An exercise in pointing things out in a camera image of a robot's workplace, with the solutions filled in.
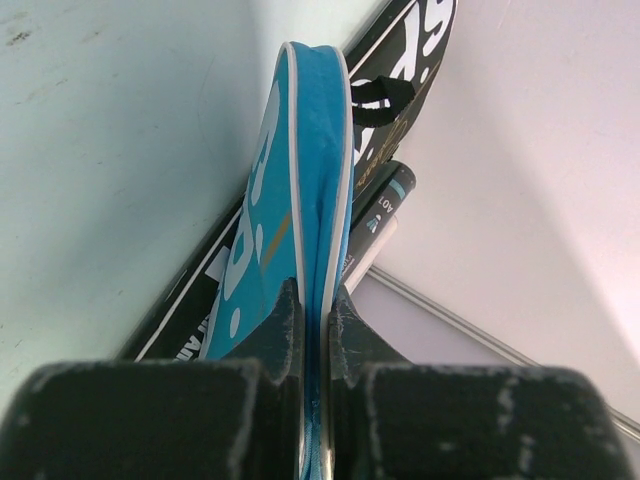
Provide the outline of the white shuttlecock tube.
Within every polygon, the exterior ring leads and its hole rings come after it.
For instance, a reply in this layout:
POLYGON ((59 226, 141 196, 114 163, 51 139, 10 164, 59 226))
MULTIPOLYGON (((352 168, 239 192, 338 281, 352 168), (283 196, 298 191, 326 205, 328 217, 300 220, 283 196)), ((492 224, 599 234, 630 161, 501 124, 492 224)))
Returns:
POLYGON ((352 272, 348 274, 345 280, 345 288, 349 294, 352 294, 355 291, 365 274, 373 265, 376 257, 380 254, 385 244, 395 233, 397 227, 398 220, 396 217, 392 217, 387 225, 381 230, 381 233, 374 238, 372 244, 362 255, 362 258, 355 263, 352 272))

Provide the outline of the blue racket bag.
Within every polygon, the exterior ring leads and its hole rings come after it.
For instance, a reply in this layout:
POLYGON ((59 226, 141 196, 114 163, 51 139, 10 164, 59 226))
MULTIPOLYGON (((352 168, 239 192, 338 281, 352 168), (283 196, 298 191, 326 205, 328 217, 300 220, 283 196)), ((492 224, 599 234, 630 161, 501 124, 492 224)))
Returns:
POLYGON ((328 316, 351 217, 353 115, 346 61, 332 46, 279 51, 238 228, 200 355, 218 360, 297 283, 305 323, 301 475, 332 477, 328 316))

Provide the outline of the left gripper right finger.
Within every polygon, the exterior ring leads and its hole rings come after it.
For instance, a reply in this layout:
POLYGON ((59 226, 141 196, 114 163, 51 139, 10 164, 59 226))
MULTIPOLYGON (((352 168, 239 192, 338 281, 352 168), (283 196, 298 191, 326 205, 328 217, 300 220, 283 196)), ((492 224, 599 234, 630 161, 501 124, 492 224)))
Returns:
POLYGON ((340 291, 330 315, 338 479, 626 479, 604 401, 555 367, 419 365, 340 291))

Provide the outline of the black shuttlecock tube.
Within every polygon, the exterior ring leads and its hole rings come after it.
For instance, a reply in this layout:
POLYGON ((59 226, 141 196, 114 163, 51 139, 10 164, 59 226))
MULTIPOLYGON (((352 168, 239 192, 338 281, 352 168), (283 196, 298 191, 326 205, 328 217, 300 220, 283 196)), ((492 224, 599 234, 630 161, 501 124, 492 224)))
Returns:
POLYGON ((342 270, 342 284, 352 293, 366 271, 366 255, 382 234, 406 197, 416 186, 416 176, 406 164, 389 160, 356 198, 348 248, 342 270))

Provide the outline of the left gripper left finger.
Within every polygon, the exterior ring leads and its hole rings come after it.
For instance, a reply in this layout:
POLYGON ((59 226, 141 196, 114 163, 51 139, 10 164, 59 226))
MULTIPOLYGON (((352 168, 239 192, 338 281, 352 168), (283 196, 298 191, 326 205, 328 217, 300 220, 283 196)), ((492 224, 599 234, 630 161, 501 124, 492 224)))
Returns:
POLYGON ((264 322, 211 361, 59 362, 1 423, 5 479, 297 479, 302 308, 286 280, 264 322))

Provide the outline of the black racket bag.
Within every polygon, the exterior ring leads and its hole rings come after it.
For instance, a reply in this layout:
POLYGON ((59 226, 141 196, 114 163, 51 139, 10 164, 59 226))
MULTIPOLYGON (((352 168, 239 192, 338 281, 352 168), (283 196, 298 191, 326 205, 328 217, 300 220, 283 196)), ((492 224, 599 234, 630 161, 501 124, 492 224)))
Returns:
MULTIPOLYGON (((353 213, 376 199, 400 141, 413 126, 441 66, 456 14, 454 1, 390 1, 346 53, 353 84, 379 75, 410 82, 415 97, 390 125, 355 134, 353 213)), ((236 201, 143 320, 120 353, 125 360, 198 356, 242 212, 236 201)))

